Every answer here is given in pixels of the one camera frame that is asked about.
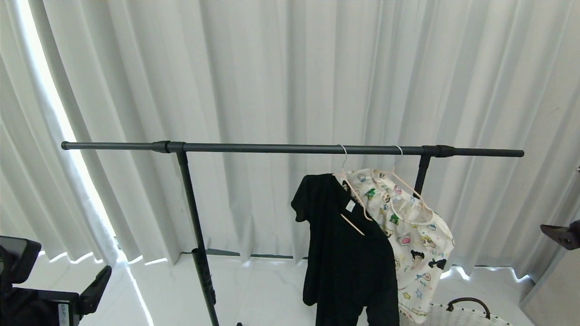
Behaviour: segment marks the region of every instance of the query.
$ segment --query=horizontal bar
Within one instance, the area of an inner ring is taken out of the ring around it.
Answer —
[[[151,150],[162,153],[178,151],[217,153],[287,153],[287,154],[344,154],[340,145],[292,145],[292,144],[212,144],[161,141],[155,143],[69,143],[62,142],[64,150]],[[451,146],[351,146],[345,145],[349,154],[366,155],[429,155],[432,157],[493,156],[522,157],[523,150],[486,148],[454,148]]]

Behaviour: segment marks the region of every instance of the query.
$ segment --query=short sleeve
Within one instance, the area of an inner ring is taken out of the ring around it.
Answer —
[[[290,206],[292,206],[292,209],[296,212],[296,222],[310,220],[310,200],[309,176],[305,176],[302,178],[302,182],[300,182],[300,186],[298,186],[298,190],[296,190],[294,199],[290,203]]]

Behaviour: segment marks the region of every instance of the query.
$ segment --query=clothes rack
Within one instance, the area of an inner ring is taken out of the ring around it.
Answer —
[[[218,152],[218,153],[285,153],[285,154],[365,154],[365,155],[419,155],[419,172],[415,181],[415,191],[421,193],[429,162],[432,157],[452,156],[486,156],[486,157],[523,157],[523,150],[503,150],[485,148],[454,148],[445,145],[436,146],[340,146],[340,145],[294,145],[294,144],[212,144],[212,143],[185,143],[163,140],[153,143],[70,143],[62,142],[63,150],[146,150],[159,153],[176,153],[177,161],[182,174],[191,221],[197,241],[197,248],[191,251],[195,269],[200,279],[204,293],[205,304],[208,309],[212,326],[219,326],[214,305],[216,295],[213,289],[209,272],[208,258],[205,250],[200,217],[195,204],[195,195],[189,163],[188,151]]]

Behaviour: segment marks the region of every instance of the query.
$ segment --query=clothes hanger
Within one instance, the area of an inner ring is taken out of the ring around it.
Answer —
[[[403,156],[403,149],[397,145],[394,145],[395,147],[397,147],[400,151],[401,151],[401,159]],[[394,176],[397,180],[399,180],[403,185],[407,186],[407,188],[411,189],[413,191],[414,194],[417,195],[417,197],[421,200],[421,206],[423,206],[423,208],[427,211],[433,212],[432,209],[430,209],[429,207],[427,207],[427,205],[425,205],[425,200],[423,200],[423,197],[421,197],[421,195],[415,191],[415,189],[411,186],[409,186],[409,184],[407,184],[405,181],[403,181],[399,176],[397,176],[395,174],[395,166],[397,165],[398,161],[395,161],[395,163],[393,164],[393,169],[391,170],[391,172],[385,172],[385,171],[380,171],[381,173],[387,174],[387,175],[392,175]]]
[[[342,147],[342,149],[345,151],[345,160],[344,160],[344,161],[342,161],[342,169],[340,170],[340,175],[339,175],[339,176],[341,176],[341,177],[343,178],[343,180],[344,180],[344,181],[346,182],[346,184],[349,186],[349,189],[354,189],[354,188],[353,188],[353,186],[350,184],[350,182],[349,182],[348,178],[347,178],[347,177],[346,177],[346,175],[345,175],[345,163],[346,163],[346,160],[348,160],[348,159],[349,159],[349,154],[348,154],[348,152],[346,151],[346,148],[345,148],[344,146],[342,146],[342,145],[340,145],[340,144],[339,144],[339,146],[341,146],[341,147]],[[371,218],[369,218],[369,217],[367,216],[367,210],[365,209],[365,207],[364,207],[364,205],[363,205],[363,202],[362,202],[361,198],[358,196],[358,194],[357,194],[357,193],[355,193],[355,192],[353,192],[353,193],[354,193],[354,195],[357,197],[357,201],[358,201],[358,203],[359,203],[359,204],[362,206],[362,208],[363,208],[363,209],[362,209],[362,212],[363,212],[363,214],[364,214],[364,217],[365,217],[367,220],[372,220]],[[362,232],[362,231],[361,231],[361,230],[360,230],[358,227],[356,227],[356,226],[353,224],[353,222],[351,222],[351,221],[350,221],[348,218],[346,218],[346,216],[345,216],[345,215],[342,215],[342,214],[340,214],[340,216],[341,216],[341,217],[342,217],[342,218],[343,218],[343,219],[344,219],[346,222],[348,222],[348,224],[350,224],[350,226],[352,226],[352,227],[353,227],[355,230],[357,230],[357,231],[358,231],[360,234],[364,235],[364,233],[363,233],[363,232]]]

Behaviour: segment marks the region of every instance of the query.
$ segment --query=clothing tag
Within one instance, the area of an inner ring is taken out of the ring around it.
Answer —
[[[349,203],[346,205],[346,210],[352,213],[353,208],[354,208],[354,201],[350,200]]]

